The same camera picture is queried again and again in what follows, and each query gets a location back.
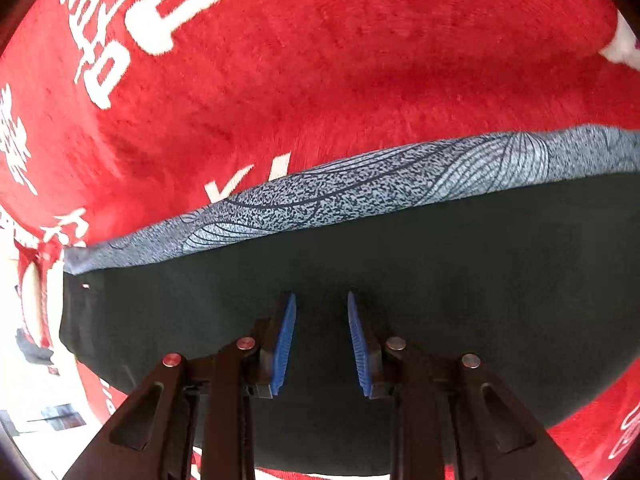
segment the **wavy line pattern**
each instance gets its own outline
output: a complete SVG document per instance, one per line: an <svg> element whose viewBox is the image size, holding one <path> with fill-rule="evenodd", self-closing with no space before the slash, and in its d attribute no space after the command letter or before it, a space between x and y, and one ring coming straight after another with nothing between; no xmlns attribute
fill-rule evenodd
<svg viewBox="0 0 640 480"><path fill-rule="evenodd" d="M65 270L162 262L277 232L325 226L499 190L640 171L640 133L584 125L508 132L363 153L284 176L88 248Z"/></svg>

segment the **black surface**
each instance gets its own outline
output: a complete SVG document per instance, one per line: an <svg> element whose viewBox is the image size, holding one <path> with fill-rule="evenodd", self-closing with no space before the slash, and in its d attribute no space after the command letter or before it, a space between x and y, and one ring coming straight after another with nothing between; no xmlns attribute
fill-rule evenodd
<svg viewBox="0 0 640 480"><path fill-rule="evenodd" d="M215 352L294 290L286 382L255 403L256 463L384 474L388 407L358 386L350 287L425 350L479 354L550 426L640 355L638 276L640 175L600 176L65 275L61 338L128 392L164 354Z"/></svg>

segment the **metal pin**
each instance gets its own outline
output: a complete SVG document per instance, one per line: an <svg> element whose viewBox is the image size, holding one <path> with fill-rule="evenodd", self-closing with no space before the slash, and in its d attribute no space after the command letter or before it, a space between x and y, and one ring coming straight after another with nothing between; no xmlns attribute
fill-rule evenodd
<svg viewBox="0 0 640 480"><path fill-rule="evenodd" d="M180 354L167 354L162 358L162 364L168 368L179 365L180 361L182 361Z"/></svg>
<svg viewBox="0 0 640 480"><path fill-rule="evenodd" d="M241 337L238 339L236 346L241 350L251 350L255 346L255 339L253 337Z"/></svg>
<svg viewBox="0 0 640 480"><path fill-rule="evenodd" d="M462 356L462 364L467 368L478 368L480 363L480 358L476 354L464 354Z"/></svg>
<svg viewBox="0 0 640 480"><path fill-rule="evenodd" d="M406 341L401 337L393 336L386 340L386 347L395 351L404 350Z"/></svg>

